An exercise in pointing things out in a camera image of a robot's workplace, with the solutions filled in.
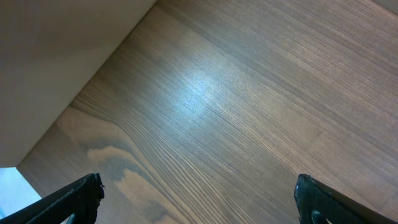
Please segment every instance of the wood grain pattern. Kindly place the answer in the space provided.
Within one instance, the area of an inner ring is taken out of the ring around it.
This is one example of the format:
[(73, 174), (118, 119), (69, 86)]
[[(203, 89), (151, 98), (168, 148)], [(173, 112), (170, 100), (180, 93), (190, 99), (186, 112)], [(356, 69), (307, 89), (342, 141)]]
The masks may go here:
[(100, 172), (98, 223), (298, 223), (300, 173), (397, 219), (397, 53), (369, 0), (160, 0), (19, 170)]

